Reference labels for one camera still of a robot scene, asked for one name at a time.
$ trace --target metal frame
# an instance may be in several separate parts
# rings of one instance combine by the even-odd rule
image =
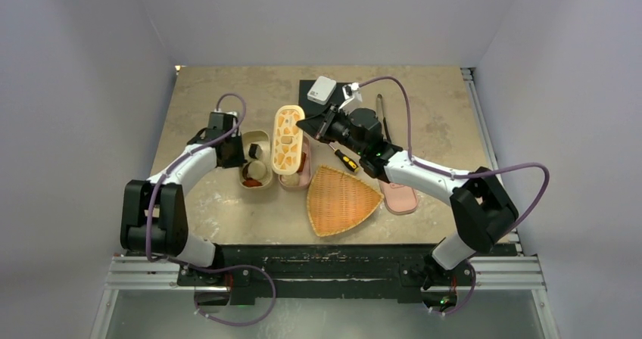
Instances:
[[[537,257],[473,257],[477,272],[476,290],[542,290],[544,277]],[[147,262],[145,257],[114,257],[109,267],[105,292],[118,290],[179,290],[225,292],[223,286],[178,286],[181,267],[175,263]],[[428,291],[447,291],[434,286]],[[115,299],[103,296],[104,307]]]
[[[482,109],[479,105],[475,83],[469,69],[462,69],[462,77],[469,93],[470,103],[475,111],[486,158],[490,166],[497,168],[497,159],[491,144],[488,129]],[[535,309],[546,339],[558,339],[559,333],[550,311],[546,285],[542,276],[539,259],[524,257],[519,235],[513,230],[507,235],[509,243],[516,246],[517,257],[474,257],[472,264],[477,272],[476,290],[530,290],[535,302]],[[223,286],[178,286],[176,280],[181,273],[181,267],[169,262],[147,262],[145,257],[114,257],[104,285],[98,313],[92,328],[91,339],[103,338],[107,335],[110,320],[117,302],[120,290],[181,290],[181,291],[214,291],[224,292]],[[433,287],[428,291],[443,291],[445,287]]]

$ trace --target pink tray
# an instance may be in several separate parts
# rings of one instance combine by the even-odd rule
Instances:
[[[283,181],[281,180],[281,176],[279,175],[279,183],[281,184],[281,187],[284,188],[287,191],[297,191],[297,190],[304,190],[307,189],[308,185],[310,185],[310,181],[312,180],[312,159],[310,158],[310,142],[307,140],[307,137],[303,137],[303,148],[301,149],[305,154],[305,162],[303,164],[303,171],[301,171],[299,174],[299,185],[297,186],[286,186],[283,184]]]

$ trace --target white box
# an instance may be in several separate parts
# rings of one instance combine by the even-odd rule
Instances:
[[[337,88],[337,81],[326,76],[320,76],[307,93],[307,99],[318,104],[326,104]]]

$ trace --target white wall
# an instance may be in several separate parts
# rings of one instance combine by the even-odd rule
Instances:
[[[89,336],[171,76],[137,0],[0,0],[0,336]]]
[[[513,0],[143,0],[173,62],[456,64]]]
[[[563,337],[642,332],[642,0],[516,0],[475,78],[501,166],[550,190],[520,229]],[[521,207],[534,173],[504,176]]]

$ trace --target screwdriver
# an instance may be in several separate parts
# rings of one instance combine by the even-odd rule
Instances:
[[[352,173],[356,173],[359,171],[359,165],[357,165],[354,160],[350,159],[349,156],[341,152],[341,150],[332,146],[332,144],[328,144],[328,146],[335,151],[335,155],[337,155],[339,160],[341,160],[341,162],[345,167],[347,167],[348,170],[350,170]]]

